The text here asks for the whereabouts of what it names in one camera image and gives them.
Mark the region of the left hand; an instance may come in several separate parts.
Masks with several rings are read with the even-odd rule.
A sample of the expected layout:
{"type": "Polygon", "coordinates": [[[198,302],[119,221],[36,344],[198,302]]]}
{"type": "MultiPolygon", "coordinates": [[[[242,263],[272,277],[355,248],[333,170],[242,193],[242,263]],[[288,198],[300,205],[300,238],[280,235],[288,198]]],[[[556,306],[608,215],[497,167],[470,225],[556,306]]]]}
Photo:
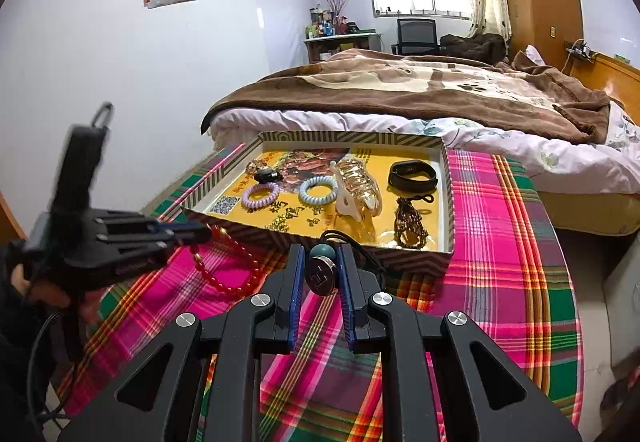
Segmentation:
{"type": "MultiPolygon", "coordinates": [[[[27,280],[21,264],[17,264],[12,271],[11,285],[30,303],[43,302],[55,309],[67,309],[73,305],[72,299],[50,281],[40,280],[31,283],[27,280]]],[[[89,291],[77,303],[77,311],[85,323],[96,324],[101,319],[102,295],[102,290],[89,291]]]]}

